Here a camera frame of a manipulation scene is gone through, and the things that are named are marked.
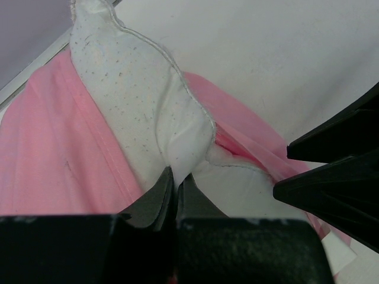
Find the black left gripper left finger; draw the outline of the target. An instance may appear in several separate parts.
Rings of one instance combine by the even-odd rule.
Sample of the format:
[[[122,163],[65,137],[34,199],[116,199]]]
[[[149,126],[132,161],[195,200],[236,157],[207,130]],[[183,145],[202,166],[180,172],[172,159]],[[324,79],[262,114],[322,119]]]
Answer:
[[[156,183],[120,215],[136,229],[160,231],[171,214],[174,190],[172,169],[166,167]]]

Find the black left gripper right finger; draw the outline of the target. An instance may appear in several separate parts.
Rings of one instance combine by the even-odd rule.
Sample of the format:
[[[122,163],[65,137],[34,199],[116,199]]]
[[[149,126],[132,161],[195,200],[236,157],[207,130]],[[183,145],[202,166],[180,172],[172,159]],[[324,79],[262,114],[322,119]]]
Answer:
[[[179,185],[177,197],[176,219],[178,221],[185,218],[228,218],[198,188],[192,174],[189,174]]]

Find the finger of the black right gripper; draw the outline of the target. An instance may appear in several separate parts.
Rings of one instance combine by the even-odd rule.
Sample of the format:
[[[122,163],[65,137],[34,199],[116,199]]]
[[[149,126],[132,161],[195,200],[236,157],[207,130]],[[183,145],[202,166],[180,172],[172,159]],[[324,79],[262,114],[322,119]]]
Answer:
[[[362,155],[278,182],[275,199],[378,251],[378,156]]]
[[[378,148],[378,88],[287,146],[287,157],[331,163]]]

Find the white pillow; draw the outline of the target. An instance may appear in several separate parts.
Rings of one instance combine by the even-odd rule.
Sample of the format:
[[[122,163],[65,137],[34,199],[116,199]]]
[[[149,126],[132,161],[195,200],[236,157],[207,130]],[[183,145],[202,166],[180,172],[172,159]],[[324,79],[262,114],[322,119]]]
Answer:
[[[276,201],[274,182],[306,167],[285,156],[282,137],[259,116],[193,73],[160,45],[126,28],[107,1],[72,1],[71,61],[100,117],[147,192],[166,166],[231,217],[309,222],[332,273],[356,258],[351,239],[312,214]]]

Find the pink floral pillowcase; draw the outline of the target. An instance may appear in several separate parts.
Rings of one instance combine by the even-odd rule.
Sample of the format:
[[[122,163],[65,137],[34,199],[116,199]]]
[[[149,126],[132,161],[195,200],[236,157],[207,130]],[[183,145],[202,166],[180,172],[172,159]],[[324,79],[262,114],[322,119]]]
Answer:
[[[289,159],[286,144],[285,156],[306,167],[294,176],[331,164]],[[70,52],[61,53],[31,75],[1,122],[1,282],[333,283],[309,222],[178,221],[178,187],[160,231],[126,222],[120,212],[145,191]]]

